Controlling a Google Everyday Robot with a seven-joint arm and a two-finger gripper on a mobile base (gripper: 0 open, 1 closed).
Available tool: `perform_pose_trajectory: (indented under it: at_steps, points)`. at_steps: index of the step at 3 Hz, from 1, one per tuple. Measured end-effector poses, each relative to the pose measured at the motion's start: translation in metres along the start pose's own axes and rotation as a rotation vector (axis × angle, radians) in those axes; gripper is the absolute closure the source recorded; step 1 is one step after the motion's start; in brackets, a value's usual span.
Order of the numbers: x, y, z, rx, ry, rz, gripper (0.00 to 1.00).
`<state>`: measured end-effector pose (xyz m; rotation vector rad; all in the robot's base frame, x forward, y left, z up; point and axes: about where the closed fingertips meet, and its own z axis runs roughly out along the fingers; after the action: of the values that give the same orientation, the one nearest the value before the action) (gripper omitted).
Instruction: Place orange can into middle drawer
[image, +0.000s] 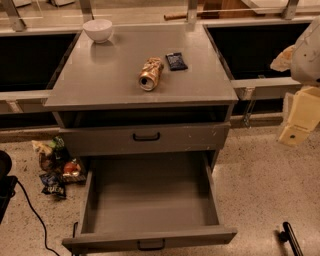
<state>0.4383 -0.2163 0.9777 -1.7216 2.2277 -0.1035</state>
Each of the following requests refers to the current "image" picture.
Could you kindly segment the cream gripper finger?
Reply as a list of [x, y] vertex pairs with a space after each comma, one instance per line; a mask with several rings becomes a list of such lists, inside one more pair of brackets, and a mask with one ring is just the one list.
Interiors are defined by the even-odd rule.
[[304, 86], [287, 93], [283, 102], [283, 122], [278, 141], [288, 146], [304, 142], [320, 123], [320, 88]]
[[270, 64], [270, 68], [275, 71], [284, 72], [291, 68], [292, 54], [295, 47], [293, 45], [285, 48]]

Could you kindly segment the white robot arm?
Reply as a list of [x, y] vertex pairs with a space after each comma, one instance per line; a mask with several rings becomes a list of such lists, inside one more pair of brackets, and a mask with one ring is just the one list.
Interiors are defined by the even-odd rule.
[[302, 85], [290, 103], [278, 141], [296, 146], [305, 141], [320, 123], [320, 17], [317, 16], [294, 45], [284, 49], [270, 64], [275, 71], [289, 70], [291, 78]]

